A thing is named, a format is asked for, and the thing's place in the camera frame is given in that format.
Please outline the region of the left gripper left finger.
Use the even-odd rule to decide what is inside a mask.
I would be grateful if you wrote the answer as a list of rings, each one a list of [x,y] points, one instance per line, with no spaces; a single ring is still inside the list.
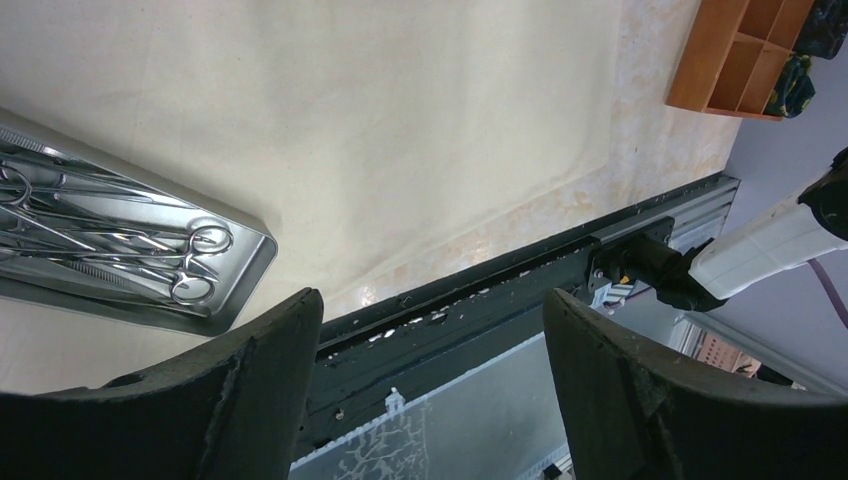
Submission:
[[[5,479],[285,479],[323,299],[251,322],[97,388],[1,397]]]

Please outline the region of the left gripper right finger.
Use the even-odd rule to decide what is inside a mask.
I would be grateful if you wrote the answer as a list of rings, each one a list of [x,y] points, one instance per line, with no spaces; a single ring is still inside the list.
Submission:
[[[549,363],[581,479],[843,479],[847,401],[725,372],[547,292]]]

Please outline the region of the metal instrument tray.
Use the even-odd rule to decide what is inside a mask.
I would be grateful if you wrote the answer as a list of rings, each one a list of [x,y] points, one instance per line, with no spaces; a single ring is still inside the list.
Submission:
[[[3,298],[214,337],[277,252],[257,218],[2,111]]]

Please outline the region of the beige cloth drape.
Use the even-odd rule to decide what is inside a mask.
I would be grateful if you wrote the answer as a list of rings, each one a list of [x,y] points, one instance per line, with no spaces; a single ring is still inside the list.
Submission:
[[[261,219],[243,312],[358,309],[580,224],[620,1],[5,1],[1,105]]]

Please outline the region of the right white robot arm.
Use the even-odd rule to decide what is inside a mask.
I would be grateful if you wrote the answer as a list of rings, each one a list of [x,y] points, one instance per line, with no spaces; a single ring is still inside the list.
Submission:
[[[592,271],[652,287],[679,310],[709,312],[749,286],[847,247],[847,153],[770,210],[718,238],[680,253],[637,234],[594,254]]]

